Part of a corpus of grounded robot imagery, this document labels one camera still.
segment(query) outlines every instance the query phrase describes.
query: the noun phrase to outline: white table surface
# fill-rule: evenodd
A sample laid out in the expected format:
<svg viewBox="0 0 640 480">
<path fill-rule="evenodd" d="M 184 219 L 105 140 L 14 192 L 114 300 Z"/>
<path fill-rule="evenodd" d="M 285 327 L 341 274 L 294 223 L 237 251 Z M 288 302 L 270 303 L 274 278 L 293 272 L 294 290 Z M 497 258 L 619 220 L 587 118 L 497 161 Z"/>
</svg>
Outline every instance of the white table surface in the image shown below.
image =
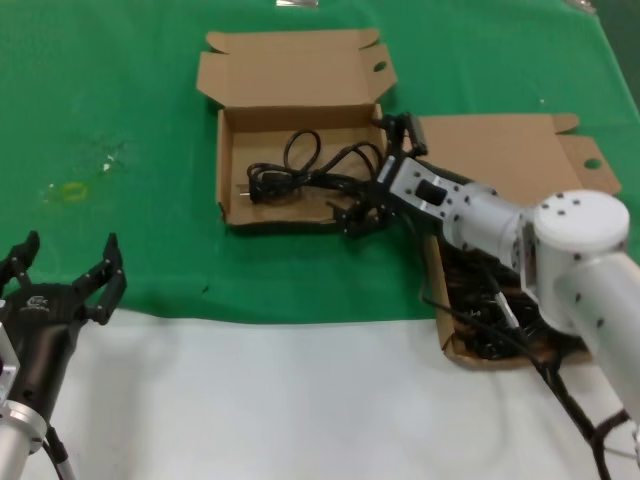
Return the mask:
<svg viewBox="0 0 640 480">
<path fill-rule="evenodd" d="M 594 420 L 620 408 L 567 367 Z M 118 311 L 81 334 L 52 419 L 81 480 L 595 479 L 532 370 L 449 362 L 435 322 L 247 326 Z M 608 444 L 632 452 L 631 427 Z M 613 479 L 640 479 L 607 455 Z M 26 480 L 53 480 L 44 452 Z"/>
</svg>

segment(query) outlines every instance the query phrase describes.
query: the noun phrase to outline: metal bracket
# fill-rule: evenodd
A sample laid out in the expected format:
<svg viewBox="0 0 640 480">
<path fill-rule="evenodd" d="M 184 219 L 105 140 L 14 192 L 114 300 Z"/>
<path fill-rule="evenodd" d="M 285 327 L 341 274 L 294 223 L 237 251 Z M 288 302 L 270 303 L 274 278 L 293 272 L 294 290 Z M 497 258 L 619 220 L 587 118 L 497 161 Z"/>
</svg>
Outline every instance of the metal bracket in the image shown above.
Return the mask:
<svg viewBox="0 0 640 480">
<path fill-rule="evenodd" d="M 568 5 L 582 10 L 590 15 L 595 15 L 596 9 L 589 0 L 564 0 Z"/>
<path fill-rule="evenodd" d="M 385 176 L 386 173 L 383 170 L 380 177 L 384 179 Z M 440 205 L 434 205 L 416 196 L 416 191 L 423 180 L 446 191 L 446 197 L 444 197 Z M 398 174 L 391 183 L 389 192 L 430 217 L 444 220 L 458 201 L 459 187 L 459 184 L 436 175 L 413 158 L 407 157 L 402 162 Z"/>
</svg>

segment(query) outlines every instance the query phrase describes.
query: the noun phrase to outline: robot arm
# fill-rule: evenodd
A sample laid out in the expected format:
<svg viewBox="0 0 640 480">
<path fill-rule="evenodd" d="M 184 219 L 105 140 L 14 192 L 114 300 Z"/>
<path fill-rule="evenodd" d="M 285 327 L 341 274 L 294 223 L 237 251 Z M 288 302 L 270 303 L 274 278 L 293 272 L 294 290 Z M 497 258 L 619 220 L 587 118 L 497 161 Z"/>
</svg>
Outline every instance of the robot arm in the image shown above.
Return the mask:
<svg viewBox="0 0 640 480">
<path fill-rule="evenodd" d="M 629 212 L 594 191 L 560 192 L 524 208 L 490 186 L 417 160 L 426 142 L 410 115 L 386 117 L 388 155 L 378 187 L 400 207 L 442 225 L 444 239 L 519 273 L 542 318 L 582 337 L 634 421 L 640 421 L 640 268 L 626 254 Z M 412 148 L 403 151 L 405 131 Z"/>
<path fill-rule="evenodd" d="M 114 234 L 102 261 L 72 285 L 31 282 L 27 269 L 39 246 L 31 232 L 0 262 L 0 293 L 12 278 L 19 284 L 0 300 L 0 480 L 18 480 L 42 446 L 50 448 L 60 478 L 75 478 L 49 420 L 81 328 L 89 320 L 106 324 L 126 288 Z M 98 303 L 86 306 L 103 286 Z"/>
</svg>

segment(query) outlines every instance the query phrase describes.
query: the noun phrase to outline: table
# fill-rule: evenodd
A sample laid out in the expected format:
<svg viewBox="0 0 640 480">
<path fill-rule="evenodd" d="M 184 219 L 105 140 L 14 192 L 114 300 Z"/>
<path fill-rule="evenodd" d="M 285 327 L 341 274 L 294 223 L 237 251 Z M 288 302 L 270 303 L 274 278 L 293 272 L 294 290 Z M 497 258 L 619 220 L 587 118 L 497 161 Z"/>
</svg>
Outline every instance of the table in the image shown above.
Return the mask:
<svg viewBox="0 0 640 480">
<path fill-rule="evenodd" d="M 531 370 L 470 372 L 435 322 L 250 326 L 118 310 L 82 332 L 52 424 L 80 479 L 595 479 L 589 449 Z M 600 370 L 566 367 L 600 420 Z M 632 451 L 630 427 L 610 447 Z M 608 455 L 615 480 L 635 462 Z M 25 480 L 51 480 L 44 453 Z"/>
<path fill-rule="evenodd" d="M 597 17 L 563 0 L 274 4 L 1 1 L 0 252 L 37 229 L 34 278 L 69 282 L 115 231 L 122 305 L 164 317 L 431 316 L 399 229 L 365 242 L 240 236 L 215 202 L 216 117 L 195 89 L 205 33 L 376 27 L 399 78 L 387 112 L 577 113 L 623 183 L 640 259 L 640 120 Z"/>
</svg>

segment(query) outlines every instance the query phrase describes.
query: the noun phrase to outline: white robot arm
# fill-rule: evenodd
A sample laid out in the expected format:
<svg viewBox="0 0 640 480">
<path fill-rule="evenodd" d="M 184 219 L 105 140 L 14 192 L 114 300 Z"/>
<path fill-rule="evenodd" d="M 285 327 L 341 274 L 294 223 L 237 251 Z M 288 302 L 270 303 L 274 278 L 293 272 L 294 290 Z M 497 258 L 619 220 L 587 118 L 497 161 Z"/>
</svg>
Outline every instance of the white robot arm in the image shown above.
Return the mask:
<svg viewBox="0 0 640 480">
<path fill-rule="evenodd" d="M 426 153 L 420 127 L 411 116 L 400 122 L 383 126 L 389 145 L 394 132 L 401 139 L 400 130 L 407 129 L 413 148 L 390 149 L 379 187 L 397 204 L 441 222 L 444 239 L 454 247 L 481 250 L 519 273 L 542 318 L 584 340 L 631 418 L 640 422 L 640 268 L 626 254 L 624 204 L 577 190 L 529 208 L 515 205 L 489 186 L 416 160 L 416 153 Z"/>
</svg>

